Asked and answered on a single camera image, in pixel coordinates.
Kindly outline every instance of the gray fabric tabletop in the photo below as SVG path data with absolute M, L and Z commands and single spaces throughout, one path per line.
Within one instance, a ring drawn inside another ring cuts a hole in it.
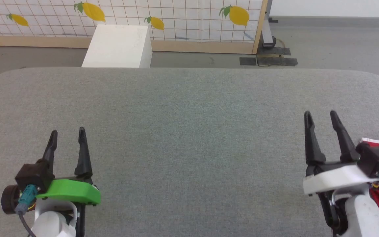
M 84 126 L 102 204 L 88 237 L 329 237 L 303 194 L 303 114 L 328 160 L 379 139 L 379 76 L 315 69 L 32 68 L 0 75 L 0 195 L 58 130 L 54 174 L 77 165 Z M 26 215 L 32 223 L 33 213 Z M 0 237 L 25 237 L 0 208 Z

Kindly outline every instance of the green leaf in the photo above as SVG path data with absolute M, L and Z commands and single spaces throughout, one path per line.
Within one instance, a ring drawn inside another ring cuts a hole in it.
M 77 9 L 81 12 L 81 14 L 83 14 L 83 3 L 79 3 L 77 5 Z
M 227 8 L 223 10 L 223 15 L 225 18 L 227 17 L 227 15 L 229 15 L 229 12 L 230 12 L 230 6 L 228 6 Z
M 221 11 L 223 11 L 225 8 L 221 8 L 220 9 L 220 12 L 218 12 L 218 15 L 220 15 L 221 14 Z

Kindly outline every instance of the cable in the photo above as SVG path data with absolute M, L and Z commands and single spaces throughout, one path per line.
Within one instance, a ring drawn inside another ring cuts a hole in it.
M 18 216 L 20 217 L 20 221 L 21 221 L 21 223 L 23 224 L 23 226 L 24 226 L 24 228 L 26 229 L 26 231 L 29 233 L 29 235 L 30 235 L 31 237 L 36 237 L 36 235 L 33 234 L 33 231 L 32 231 L 32 230 L 30 229 L 30 227 L 27 225 L 26 220 L 24 219 L 23 213 L 22 213 L 22 212 L 18 213 Z

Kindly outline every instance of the yellow lemon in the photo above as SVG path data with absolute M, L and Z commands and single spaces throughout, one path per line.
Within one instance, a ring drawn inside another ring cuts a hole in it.
M 19 25 L 29 26 L 29 23 L 27 22 L 27 20 L 24 19 L 21 15 L 8 14 L 7 18 L 9 18 L 10 20 L 14 20 Z
M 230 21 L 232 21 L 233 24 L 244 26 L 248 24 L 249 15 L 245 9 L 229 5 L 228 7 L 220 9 L 218 14 L 220 15 L 222 11 L 225 18 L 229 15 Z
M 151 22 L 152 26 L 154 28 L 156 28 L 158 30 L 164 30 L 164 23 L 159 18 L 154 17 L 154 16 L 149 16 L 149 17 L 144 18 L 144 21 L 146 21 L 146 20 L 147 20 L 147 23 L 149 23 L 149 24 Z
M 83 13 L 83 10 L 84 10 L 84 13 L 89 18 L 95 21 L 106 21 L 105 13 L 103 13 L 102 9 L 100 9 L 98 6 L 94 4 L 80 2 L 80 3 L 74 4 L 74 11 L 75 11 L 75 8 L 77 8 L 77 10 L 81 12 L 81 14 Z

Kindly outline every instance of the grid pattern fabric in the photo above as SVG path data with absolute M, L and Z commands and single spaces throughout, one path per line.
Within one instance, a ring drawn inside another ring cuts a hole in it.
M 92 37 L 149 25 L 152 40 L 254 42 L 262 0 L 0 0 L 0 36 Z

